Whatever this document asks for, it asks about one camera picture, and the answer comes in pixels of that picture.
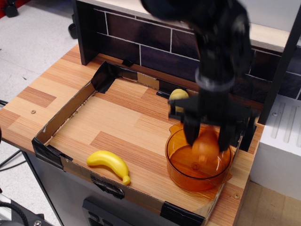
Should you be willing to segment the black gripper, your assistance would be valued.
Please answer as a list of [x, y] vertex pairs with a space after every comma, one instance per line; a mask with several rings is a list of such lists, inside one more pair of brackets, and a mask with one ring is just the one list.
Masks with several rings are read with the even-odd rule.
[[[237, 146], [241, 131], [248, 127], [253, 128], [255, 119], [260, 115], [257, 109], [238, 103], [226, 92], [209, 92], [202, 89], [189, 98], [171, 100], [168, 104], [168, 117], [183, 123], [183, 131], [189, 145], [193, 145], [199, 137], [202, 124], [218, 126], [220, 152], [228, 150], [230, 145]], [[184, 112], [176, 113], [175, 106], [183, 107]]]

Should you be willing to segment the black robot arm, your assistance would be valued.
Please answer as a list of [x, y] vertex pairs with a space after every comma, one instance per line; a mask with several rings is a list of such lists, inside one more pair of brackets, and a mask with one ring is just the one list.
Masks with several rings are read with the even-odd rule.
[[252, 127], [256, 117], [250, 107], [229, 96], [235, 78], [245, 74], [253, 60], [246, 9], [236, 0], [144, 0], [142, 5], [160, 20], [185, 22], [196, 37], [198, 95], [170, 100], [169, 116], [181, 120], [190, 145], [201, 124], [219, 126], [219, 149], [227, 150], [237, 132]]

